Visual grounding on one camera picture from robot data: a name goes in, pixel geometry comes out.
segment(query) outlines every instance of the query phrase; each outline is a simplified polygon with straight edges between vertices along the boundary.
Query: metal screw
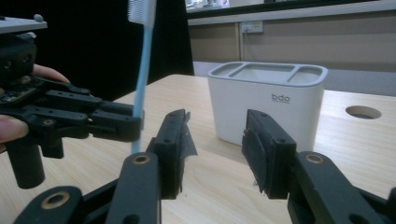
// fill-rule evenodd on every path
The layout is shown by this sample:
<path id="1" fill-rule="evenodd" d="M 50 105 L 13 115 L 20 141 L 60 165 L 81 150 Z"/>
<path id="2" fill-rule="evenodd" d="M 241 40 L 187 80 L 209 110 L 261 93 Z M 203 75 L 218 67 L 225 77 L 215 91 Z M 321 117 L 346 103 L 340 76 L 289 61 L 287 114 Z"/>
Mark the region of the metal screw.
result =
<path id="1" fill-rule="evenodd" d="M 59 191 L 51 194 L 41 202 L 43 209 L 53 209 L 62 206 L 70 199 L 70 193 L 67 191 Z"/>
<path id="2" fill-rule="evenodd" d="M 321 158 L 321 157 L 318 156 L 318 155 L 314 155 L 314 154 L 308 154 L 308 155 L 305 156 L 305 158 L 306 158 L 308 161 L 313 162 L 313 163 L 316 163 L 316 164 L 321 164 L 321 163 L 324 162 L 323 158 Z"/>
<path id="3" fill-rule="evenodd" d="M 138 156 L 136 158 L 134 158 L 134 163 L 135 164 L 143 164 L 149 161 L 149 157 L 148 156 Z"/>
<path id="4" fill-rule="evenodd" d="M 52 125 L 54 122 L 53 122 L 52 119 L 46 119 L 46 120 L 43 121 L 43 123 L 44 123 L 44 125 L 46 125 L 46 126 L 50 126 L 50 125 Z"/>

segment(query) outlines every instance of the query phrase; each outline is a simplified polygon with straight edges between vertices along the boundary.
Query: toothbrush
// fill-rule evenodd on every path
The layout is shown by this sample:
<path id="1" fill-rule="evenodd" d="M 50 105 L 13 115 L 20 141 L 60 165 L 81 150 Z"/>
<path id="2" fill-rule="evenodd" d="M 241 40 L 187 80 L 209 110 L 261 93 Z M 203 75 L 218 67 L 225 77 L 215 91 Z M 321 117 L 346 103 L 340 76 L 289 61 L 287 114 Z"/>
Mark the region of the toothbrush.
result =
<path id="1" fill-rule="evenodd" d="M 156 3 L 156 0 L 129 0 L 128 6 L 128 21 L 143 24 L 144 27 L 142 57 L 140 59 L 139 77 L 137 79 L 136 92 L 134 96 L 133 113 L 134 118 L 140 118 L 142 121 L 145 90 L 149 77 L 149 60 Z M 140 151 L 141 138 L 142 137 L 132 143 L 132 154 Z"/>

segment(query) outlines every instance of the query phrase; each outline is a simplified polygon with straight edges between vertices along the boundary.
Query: black curtain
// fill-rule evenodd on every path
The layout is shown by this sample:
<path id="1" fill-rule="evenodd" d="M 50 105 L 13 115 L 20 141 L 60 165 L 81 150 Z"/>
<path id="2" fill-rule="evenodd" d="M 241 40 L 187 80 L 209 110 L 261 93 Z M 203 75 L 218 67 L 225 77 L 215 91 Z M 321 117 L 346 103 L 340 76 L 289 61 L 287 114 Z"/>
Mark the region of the black curtain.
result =
<path id="1" fill-rule="evenodd" d="M 36 63 L 114 100 L 134 91 L 143 43 L 143 26 L 128 22 L 127 6 L 126 0 L 13 0 L 0 4 L 0 15 L 43 16 L 49 28 L 34 31 Z M 184 0 L 157 1 L 148 82 L 171 74 L 193 75 Z"/>

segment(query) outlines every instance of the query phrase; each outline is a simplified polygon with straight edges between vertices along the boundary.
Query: electrical outlet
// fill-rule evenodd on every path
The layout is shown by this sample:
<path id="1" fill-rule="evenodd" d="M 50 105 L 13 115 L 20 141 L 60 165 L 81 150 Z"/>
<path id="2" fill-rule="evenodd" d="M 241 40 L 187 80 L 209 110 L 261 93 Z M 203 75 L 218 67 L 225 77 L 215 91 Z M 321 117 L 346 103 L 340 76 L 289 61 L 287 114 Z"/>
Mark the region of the electrical outlet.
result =
<path id="1" fill-rule="evenodd" d="M 242 21 L 241 33 L 262 33 L 264 31 L 262 21 Z"/>

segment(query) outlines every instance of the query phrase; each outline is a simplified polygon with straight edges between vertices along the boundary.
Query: white bristles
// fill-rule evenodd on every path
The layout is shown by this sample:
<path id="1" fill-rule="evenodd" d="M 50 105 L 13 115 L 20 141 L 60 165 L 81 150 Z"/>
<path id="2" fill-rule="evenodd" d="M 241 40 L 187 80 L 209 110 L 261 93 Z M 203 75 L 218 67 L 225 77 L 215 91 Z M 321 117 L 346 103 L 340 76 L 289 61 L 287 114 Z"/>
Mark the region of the white bristles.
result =
<path id="1" fill-rule="evenodd" d="M 153 27 L 156 3 L 153 0 L 129 0 L 128 21 Z"/>

